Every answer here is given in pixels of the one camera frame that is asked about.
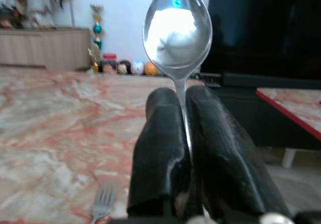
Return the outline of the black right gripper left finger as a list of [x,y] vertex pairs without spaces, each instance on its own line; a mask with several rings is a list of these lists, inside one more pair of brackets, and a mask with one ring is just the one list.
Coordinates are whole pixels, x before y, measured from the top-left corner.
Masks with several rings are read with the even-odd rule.
[[176,93],[166,87],[155,89],[147,98],[145,115],[133,151],[129,217],[202,215]]

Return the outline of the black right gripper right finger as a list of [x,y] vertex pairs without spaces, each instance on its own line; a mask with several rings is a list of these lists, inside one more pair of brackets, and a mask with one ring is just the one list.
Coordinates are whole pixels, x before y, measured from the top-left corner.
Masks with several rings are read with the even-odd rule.
[[228,211],[290,216],[252,139],[208,87],[188,88],[193,166],[206,210],[213,219]]

